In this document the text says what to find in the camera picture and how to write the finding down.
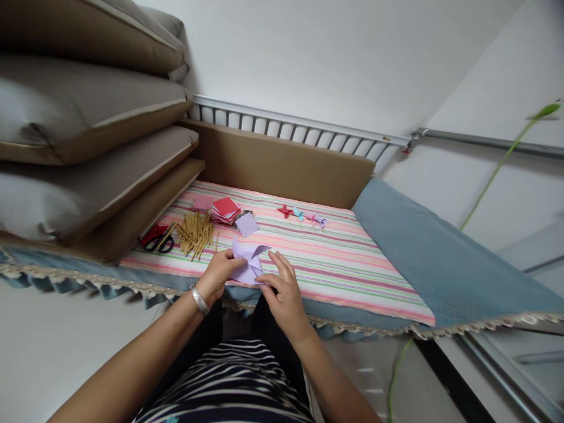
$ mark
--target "bundle of sticks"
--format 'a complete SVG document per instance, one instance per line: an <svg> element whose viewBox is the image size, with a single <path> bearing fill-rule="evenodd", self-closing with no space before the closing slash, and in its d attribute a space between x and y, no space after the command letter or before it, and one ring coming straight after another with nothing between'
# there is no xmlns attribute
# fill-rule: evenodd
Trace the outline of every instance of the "bundle of sticks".
<svg viewBox="0 0 564 423"><path fill-rule="evenodd" d="M202 252L206 245L213 246L214 227L212 217L208 213L191 212L185 214L180 221L174 223L176 233L178 234L178 242L180 243L180 251L186 256L194 251L192 260L197 257L200 260ZM219 241L219 232L217 233L217 242Z"/></svg>

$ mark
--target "gray cushion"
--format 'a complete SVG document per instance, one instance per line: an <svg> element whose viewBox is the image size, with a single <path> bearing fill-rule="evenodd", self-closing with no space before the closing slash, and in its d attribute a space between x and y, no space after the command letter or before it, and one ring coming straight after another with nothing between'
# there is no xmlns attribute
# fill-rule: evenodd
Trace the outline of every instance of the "gray cushion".
<svg viewBox="0 0 564 423"><path fill-rule="evenodd" d="M0 45L159 76L185 62L182 43L131 0L3 1Z"/></svg>
<svg viewBox="0 0 564 423"><path fill-rule="evenodd" d="M180 85L131 70L0 55L0 160L65 165L171 125L192 105Z"/></svg>
<svg viewBox="0 0 564 423"><path fill-rule="evenodd" d="M0 230L72 243L182 161L197 137L170 126L75 166L0 162Z"/></svg>
<svg viewBox="0 0 564 423"><path fill-rule="evenodd" d="M186 60L186 30L184 28L184 23L176 16L169 15L160 10L148 8L141 6L143 12L153 18L156 22L160 23L167 31L169 31L178 41L180 41L184 46L184 59ZM169 78L173 81L182 83L184 77L190 70L190 65L185 61L181 67L169 72Z"/></svg>

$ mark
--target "person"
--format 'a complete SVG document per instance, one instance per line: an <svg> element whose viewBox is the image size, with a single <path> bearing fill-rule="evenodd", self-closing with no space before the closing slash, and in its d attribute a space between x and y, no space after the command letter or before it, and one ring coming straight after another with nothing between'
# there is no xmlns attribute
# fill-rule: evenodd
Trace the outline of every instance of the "person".
<svg viewBox="0 0 564 423"><path fill-rule="evenodd" d="M264 284L250 335L221 341L224 285L246 261L218 252L195 287L49 423L313 422L303 369L328 423L381 423L310 325L293 266L279 252L268 255L280 275L256 278Z"/></svg>

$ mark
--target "cushion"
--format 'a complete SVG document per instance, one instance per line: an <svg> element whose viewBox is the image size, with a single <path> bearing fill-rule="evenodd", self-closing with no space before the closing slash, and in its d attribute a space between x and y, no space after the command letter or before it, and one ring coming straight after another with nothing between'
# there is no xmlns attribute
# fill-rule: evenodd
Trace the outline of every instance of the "cushion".
<svg viewBox="0 0 564 423"><path fill-rule="evenodd" d="M197 137L171 126L80 165L0 162L0 230L72 244L177 165Z"/></svg>
<svg viewBox="0 0 564 423"><path fill-rule="evenodd" d="M175 38L178 39L184 46L184 57L186 58L186 30L184 29L184 22L182 22L179 18L173 15L169 15L168 13L164 13L160 10L148 8L141 6L140 7L143 12L153 18L155 21L160 23L167 31L169 31ZM188 63L183 63L181 67L178 69L169 72L169 78L173 81L182 83L184 77L190 70L190 65Z"/></svg>
<svg viewBox="0 0 564 423"><path fill-rule="evenodd" d="M137 239L153 226L205 167L202 160L185 158L122 210L70 247L28 241L1 231L0 245L21 246L103 264L119 264Z"/></svg>
<svg viewBox="0 0 564 423"><path fill-rule="evenodd" d="M182 43L131 0L3 2L0 45L159 76L185 62Z"/></svg>
<svg viewBox="0 0 564 423"><path fill-rule="evenodd" d="M172 124L192 104L180 85L131 70L0 55L0 160L65 165Z"/></svg>

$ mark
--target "tan headboard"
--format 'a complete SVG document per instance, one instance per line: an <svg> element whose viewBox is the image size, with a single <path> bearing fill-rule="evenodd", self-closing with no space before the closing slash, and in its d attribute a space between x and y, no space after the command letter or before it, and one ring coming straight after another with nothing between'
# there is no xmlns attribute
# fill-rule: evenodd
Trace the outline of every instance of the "tan headboard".
<svg viewBox="0 0 564 423"><path fill-rule="evenodd" d="M350 209L374 162L229 127L180 119L200 134L192 157L205 160L198 179L265 194Z"/></svg>

